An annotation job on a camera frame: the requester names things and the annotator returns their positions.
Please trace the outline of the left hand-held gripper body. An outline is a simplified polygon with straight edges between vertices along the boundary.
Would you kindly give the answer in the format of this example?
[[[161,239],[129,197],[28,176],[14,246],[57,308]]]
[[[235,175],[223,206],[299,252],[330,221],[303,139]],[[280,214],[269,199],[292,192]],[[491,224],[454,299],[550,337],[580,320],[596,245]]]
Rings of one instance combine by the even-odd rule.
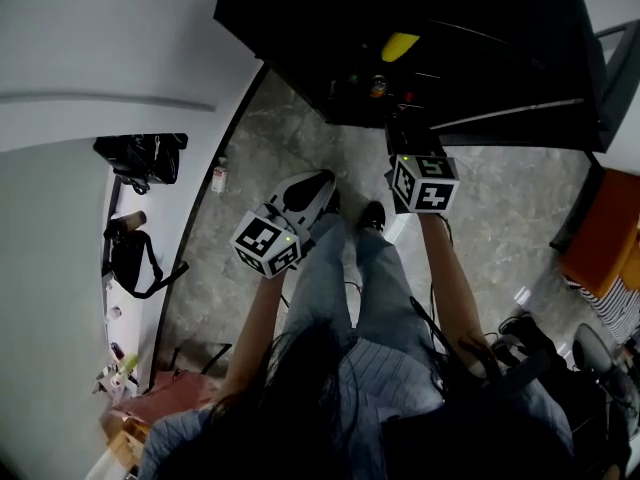
[[[319,216],[317,204],[295,211],[282,202],[265,201],[244,215],[230,244],[245,265],[271,279],[306,257],[315,245],[311,227]]]

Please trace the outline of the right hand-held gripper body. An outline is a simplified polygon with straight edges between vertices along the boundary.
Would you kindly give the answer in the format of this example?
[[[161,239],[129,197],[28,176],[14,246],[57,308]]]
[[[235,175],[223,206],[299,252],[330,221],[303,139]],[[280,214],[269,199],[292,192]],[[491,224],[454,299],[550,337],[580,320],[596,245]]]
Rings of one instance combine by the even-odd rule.
[[[398,214],[443,215],[460,180],[455,161],[436,134],[416,119],[392,115],[385,121],[390,171],[385,174]]]

